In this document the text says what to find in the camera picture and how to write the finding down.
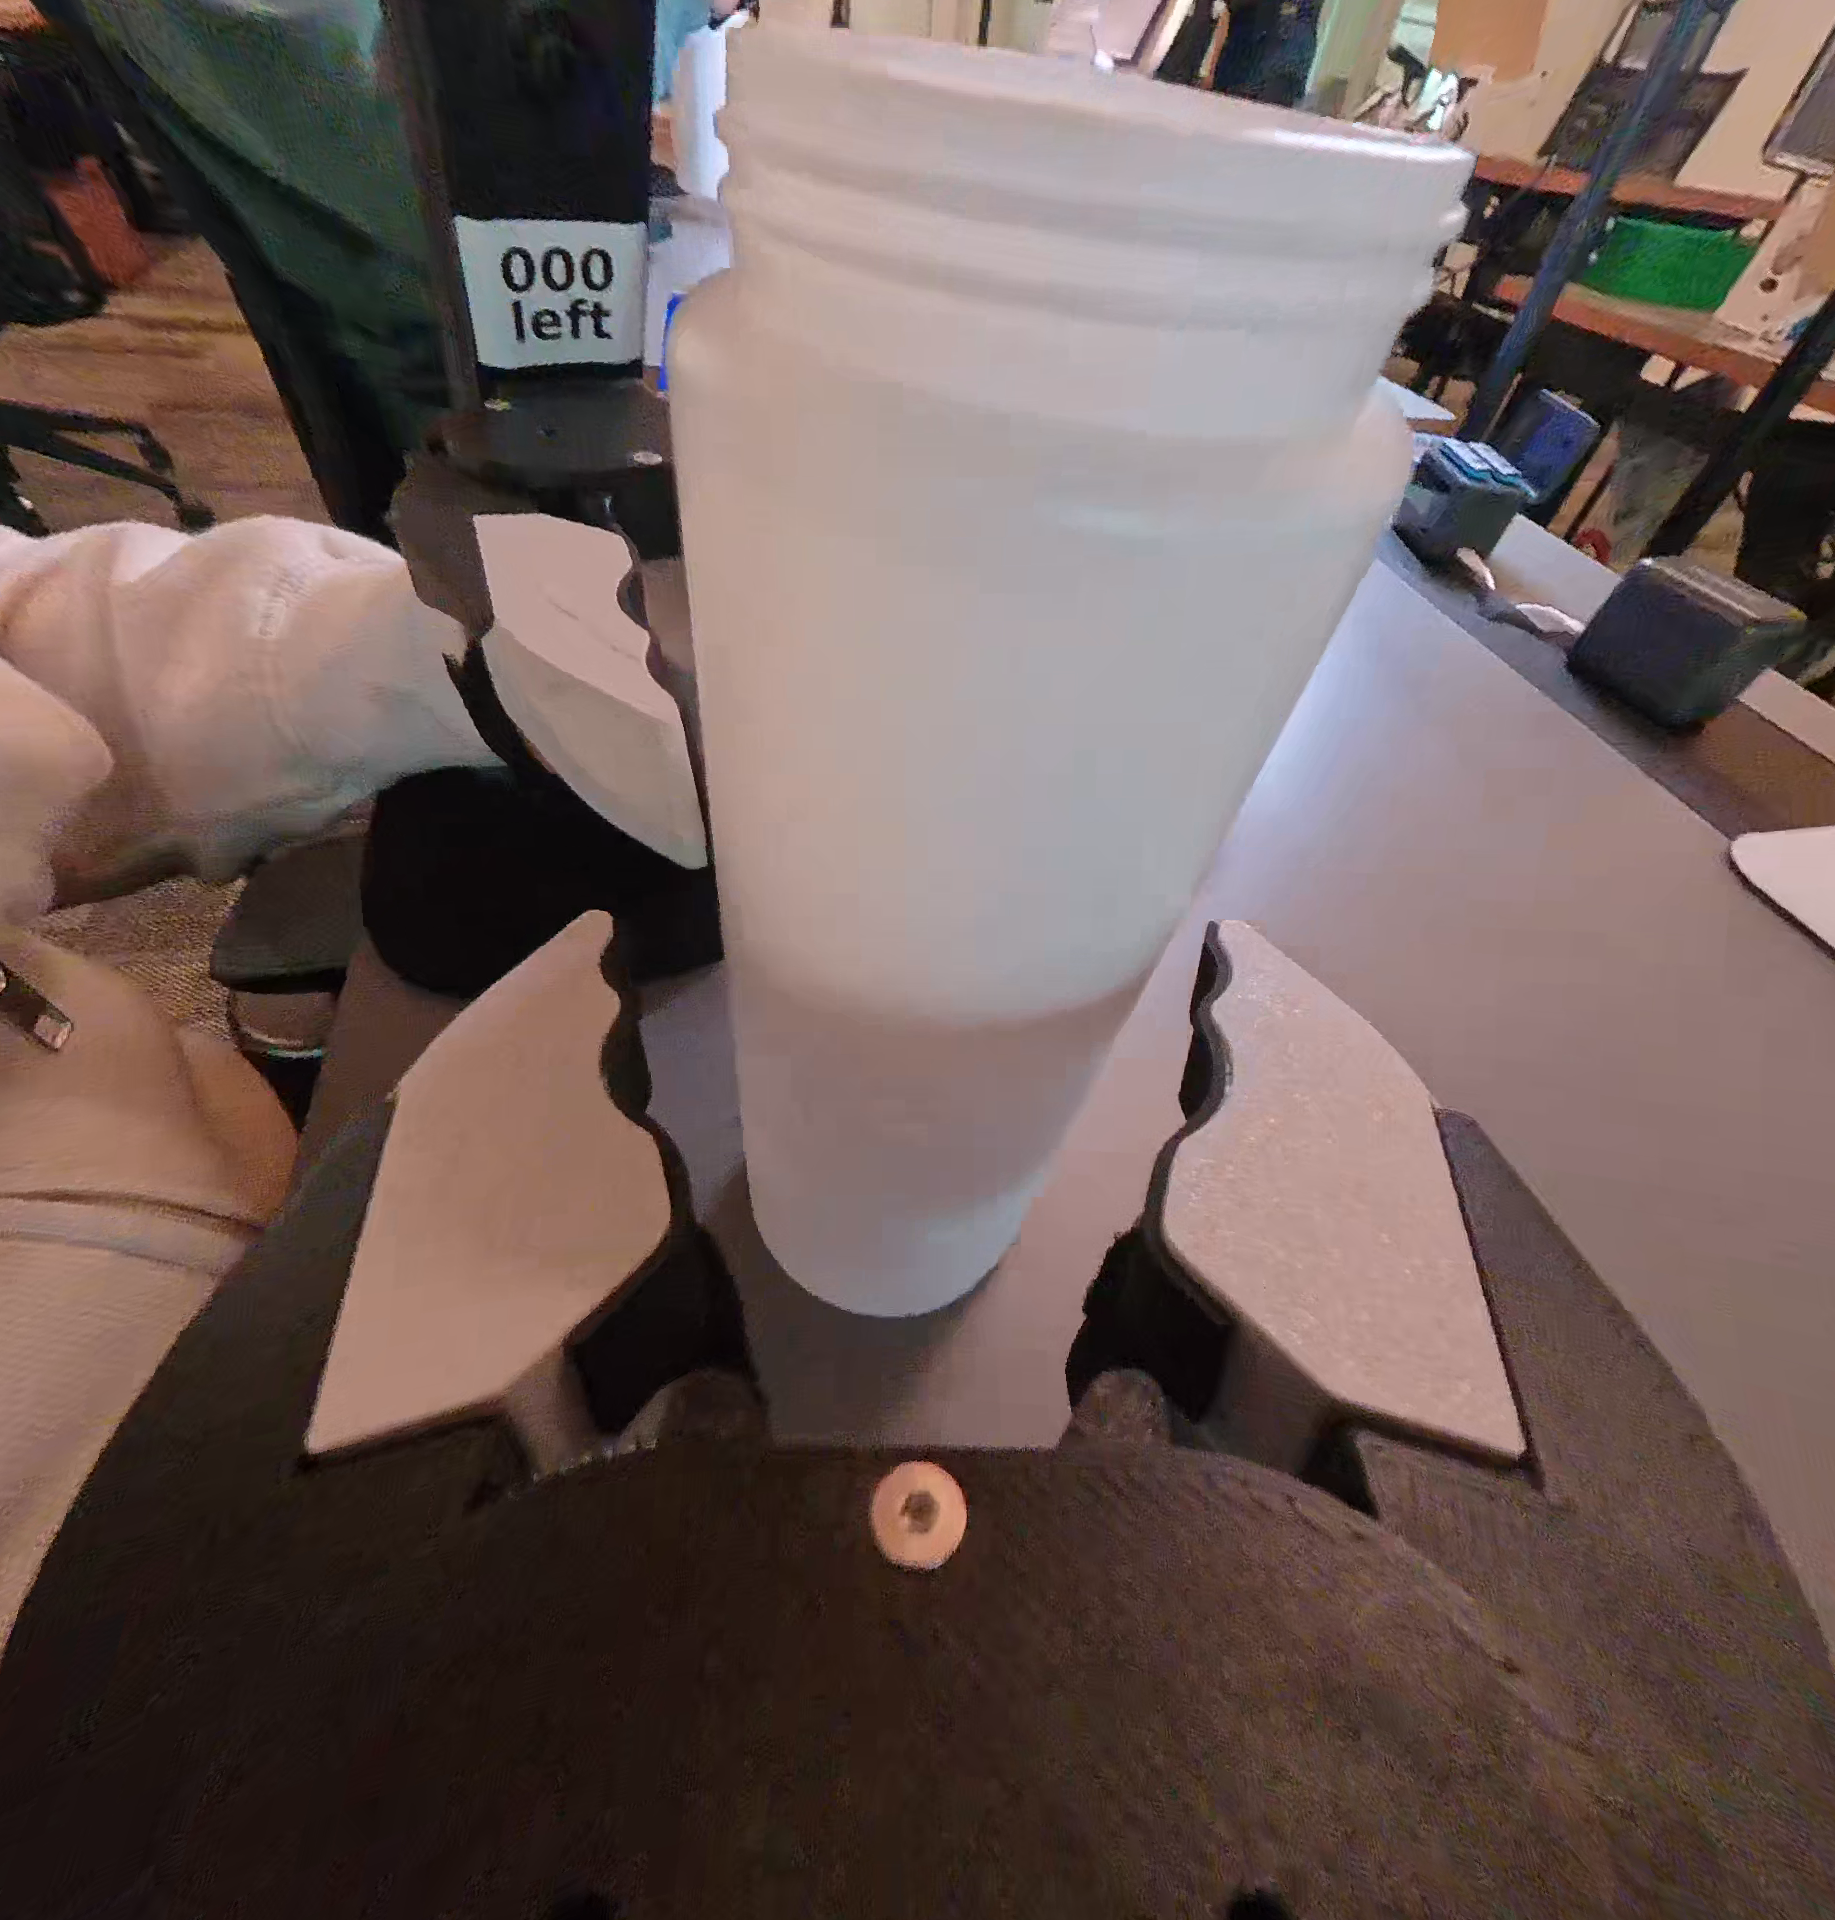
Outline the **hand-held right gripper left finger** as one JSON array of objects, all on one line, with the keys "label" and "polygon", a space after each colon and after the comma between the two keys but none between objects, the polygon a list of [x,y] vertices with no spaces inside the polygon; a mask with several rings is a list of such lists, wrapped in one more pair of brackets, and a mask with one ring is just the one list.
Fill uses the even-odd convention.
[{"label": "hand-held right gripper left finger", "polygon": [[498,1423],[566,1471],[649,1404],[594,1411],[572,1372],[679,1224],[649,1099],[615,1089],[635,1032],[610,945],[610,917],[578,917],[402,1077],[303,1462]]}]

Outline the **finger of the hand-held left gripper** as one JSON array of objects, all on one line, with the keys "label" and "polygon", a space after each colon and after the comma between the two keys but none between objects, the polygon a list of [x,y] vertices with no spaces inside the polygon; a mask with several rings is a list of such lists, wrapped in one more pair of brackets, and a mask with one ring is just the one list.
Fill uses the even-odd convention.
[{"label": "finger of the hand-held left gripper", "polygon": [[631,545],[550,513],[477,513],[492,595],[482,660],[528,752],[610,827],[704,871],[704,807],[679,699],[657,685],[649,624],[620,604]]}]

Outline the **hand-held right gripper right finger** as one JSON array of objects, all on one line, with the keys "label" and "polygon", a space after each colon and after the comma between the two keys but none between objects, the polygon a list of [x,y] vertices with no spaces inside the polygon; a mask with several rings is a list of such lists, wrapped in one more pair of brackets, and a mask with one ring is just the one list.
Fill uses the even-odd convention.
[{"label": "hand-held right gripper right finger", "polygon": [[1204,970],[1208,1086],[1156,1172],[1156,1257],[1231,1330],[1200,1423],[1268,1471],[1337,1428],[1527,1464],[1431,1086],[1257,925],[1212,921]]}]

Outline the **white plastic bottle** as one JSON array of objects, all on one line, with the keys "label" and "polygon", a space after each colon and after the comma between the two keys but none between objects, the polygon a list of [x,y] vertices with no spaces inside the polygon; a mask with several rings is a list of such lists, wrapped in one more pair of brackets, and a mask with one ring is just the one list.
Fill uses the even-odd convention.
[{"label": "white plastic bottle", "polygon": [[668,329],[736,1127],[852,1314],[1021,1234],[1414,469],[1471,148],[936,38],[728,45]]}]

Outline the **instruction sign on white stand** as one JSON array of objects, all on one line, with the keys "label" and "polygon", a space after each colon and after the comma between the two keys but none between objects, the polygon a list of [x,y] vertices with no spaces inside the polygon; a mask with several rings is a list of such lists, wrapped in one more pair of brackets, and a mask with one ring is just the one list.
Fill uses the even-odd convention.
[{"label": "instruction sign on white stand", "polygon": [[1730,869],[1753,899],[1835,951],[1835,822],[1741,833]]}]

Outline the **dark grey box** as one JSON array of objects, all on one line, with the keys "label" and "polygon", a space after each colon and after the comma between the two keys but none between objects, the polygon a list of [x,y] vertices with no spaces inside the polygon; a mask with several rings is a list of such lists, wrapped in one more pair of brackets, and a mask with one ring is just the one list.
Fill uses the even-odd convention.
[{"label": "dark grey box", "polygon": [[1684,555],[1630,561],[1570,645],[1570,676],[1649,728],[1719,720],[1808,635],[1808,616]]}]

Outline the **dark battery charger case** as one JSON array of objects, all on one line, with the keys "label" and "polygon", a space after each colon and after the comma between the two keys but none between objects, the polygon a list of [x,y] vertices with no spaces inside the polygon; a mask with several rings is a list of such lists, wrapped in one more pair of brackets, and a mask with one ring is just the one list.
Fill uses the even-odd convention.
[{"label": "dark battery charger case", "polygon": [[1491,442],[1414,433],[1414,478],[1392,513],[1419,561],[1491,555],[1506,529],[1538,503],[1538,480]]}]

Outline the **blue handheld device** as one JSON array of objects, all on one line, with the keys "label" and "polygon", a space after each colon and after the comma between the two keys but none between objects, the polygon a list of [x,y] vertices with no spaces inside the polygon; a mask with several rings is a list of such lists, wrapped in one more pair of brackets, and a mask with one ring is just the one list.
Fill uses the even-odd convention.
[{"label": "blue handheld device", "polygon": [[1602,418],[1588,418],[1581,399],[1558,392],[1529,392],[1529,384],[1517,384],[1506,418],[1486,429],[1486,450],[1506,456],[1529,488],[1517,510],[1529,526],[1554,526],[1560,499],[1581,488],[1581,469],[1588,467],[1593,442],[1602,442]]}]

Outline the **wooden workshop desk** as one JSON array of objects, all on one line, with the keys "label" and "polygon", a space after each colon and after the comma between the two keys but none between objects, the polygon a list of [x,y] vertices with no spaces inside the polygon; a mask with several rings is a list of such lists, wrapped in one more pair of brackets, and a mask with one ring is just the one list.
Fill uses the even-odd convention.
[{"label": "wooden workshop desk", "polygon": [[[1478,184],[1570,197],[1581,179],[1573,171],[1542,179],[1529,159],[1478,158]],[[1529,279],[1499,273],[1491,297],[1478,297],[1478,267],[1471,267],[1464,302],[1478,302],[1486,309],[1517,309],[1529,302]],[[1593,297],[1581,284],[1570,284],[1558,297],[1554,319],[1605,336],[1618,349],[1645,349],[1649,358],[1662,358],[1682,372],[1722,376],[1742,392],[1760,392],[1778,376],[1778,364],[1786,358],[1786,343],[1747,343],[1736,329],[1719,329],[1719,318],[1692,318],[1692,309],[1670,309],[1670,305],[1649,305],[1649,302],[1618,302],[1618,297]],[[1815,376],[1815,384],[1804,392],[1798,408],[1835,418],[1835,378]]]}]

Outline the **green plastic bin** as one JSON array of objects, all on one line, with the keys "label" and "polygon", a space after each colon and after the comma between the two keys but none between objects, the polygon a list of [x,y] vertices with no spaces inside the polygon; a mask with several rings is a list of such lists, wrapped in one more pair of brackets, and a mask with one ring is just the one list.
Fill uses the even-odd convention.
[{"label": "green plastic bin", "polygon": [[1623,207],[1605,220],[1573,284],[1605,302],[1712,318],[1736,297],[1753,250],[1760,249],[1742,233],[1649,220]]}]

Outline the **black tripod stand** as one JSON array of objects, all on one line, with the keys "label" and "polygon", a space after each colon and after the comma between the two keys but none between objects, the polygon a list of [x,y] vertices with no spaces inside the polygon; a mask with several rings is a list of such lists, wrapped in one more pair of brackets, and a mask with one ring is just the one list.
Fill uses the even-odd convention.
[{"label": "black tripod stand", "polygon": [[[1593,164],[1583,171],[1581,193],[1570,197],[1570,212],[1558,220],[1558,237],[1499,343],[1486,358],[1478,398],[1462,418],[1462,433],[1471,442],[1499,442],[1499,424],[1507,418],[1527,364],[1542,349],[1558,302],[1570,297],[1573,273],[1605,237],[1618,189],[1624,179],[1630,148],[1645,145],[1649,125],[1674,107],[1692,52],[1709,21],[1730,21],[1730,0],[1682,0],[1670,13],[1670,29],[1656,50],[1649,52],[1645,88],[1618,112],[1618,125],[1593,145]],[[1760,450],[1786,429],[1792,408],[1808,399],[1808,392],[1827,378],[1835,358],[1835,287],[1827,297],[1819,318],[1804,329],[1804,336],[1773,364],[1773,376],[1753,376],[1753,399],[1741,412],[1719,442],[1709,450],[1709,467],[1682,491],[1656,535],[1649,540],[1649,555],[1684,555],[1692,540],[1709,529],[1709,517],[1722,510],[1722,499],[1742,480],[1742,469],[1760,463]]]}]

